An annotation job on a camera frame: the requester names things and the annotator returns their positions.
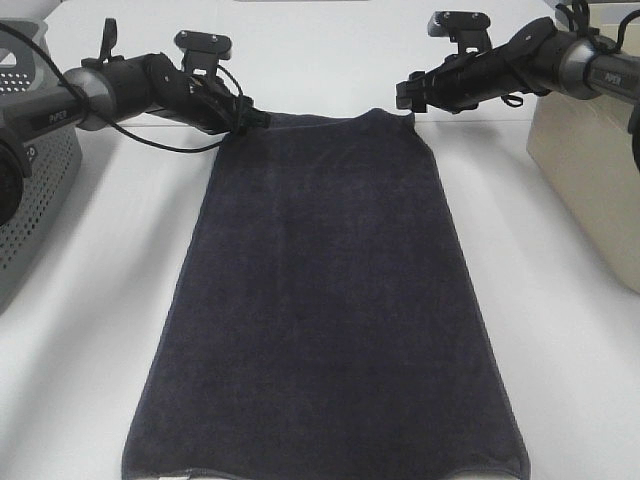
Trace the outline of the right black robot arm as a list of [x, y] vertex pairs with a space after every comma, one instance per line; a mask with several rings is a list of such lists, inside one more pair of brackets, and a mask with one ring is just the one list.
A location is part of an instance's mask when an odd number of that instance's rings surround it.
[[551, 18], [522, 27], [507, 43], [494, 47], [480, 12], [437, 11], [428, 25], [431, 37], [446, 37], [458, 51], [437, 68], [415, 71], [396, 86], [400, 110], [424, 113], [430, 107], [458, 114], [499, 98], [521, 106], [521, 95], [551, 92], [589, 100], [606, 95], [634, 107], [627, 130], [639, 153], [639, 59], [622, 53], [618, 41], [600, 36], [586, 19], [561, 31]]

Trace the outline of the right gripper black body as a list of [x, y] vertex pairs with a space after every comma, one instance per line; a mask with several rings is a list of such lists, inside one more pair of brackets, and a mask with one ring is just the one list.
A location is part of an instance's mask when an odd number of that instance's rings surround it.
[[518, 107], [530, 86], [505, 58], [503, 47], [483, 53], [451, 55], [437, 68], [415, 71], [396, 85], [396, 107], [425, 113], [430, 106], [452, 114], [474, 110], [484, 101], [501, 98]]

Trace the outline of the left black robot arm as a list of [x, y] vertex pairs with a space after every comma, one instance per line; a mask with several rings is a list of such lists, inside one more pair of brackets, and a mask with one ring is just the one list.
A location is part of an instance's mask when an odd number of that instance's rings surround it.
[[96, 131], [151, 114], [209, 135], [266, 128], [268, 113], [213, 75], [177, 69], [164, 54], [68, 71], [55, 86], [1, 99], [1, 221], [16, 214], [35, 162], [30, 145], [68, 126]]

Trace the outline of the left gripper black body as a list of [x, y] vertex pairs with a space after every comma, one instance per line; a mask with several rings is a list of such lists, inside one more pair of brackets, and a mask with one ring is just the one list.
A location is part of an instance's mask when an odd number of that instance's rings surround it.
[[251, 98], [234, 95], [218, 77], [188, 75], [164, 54], [154, 56], [154, 115], [210, 135], [244, 134], [248, 129], [268, 128], [271, 121]]

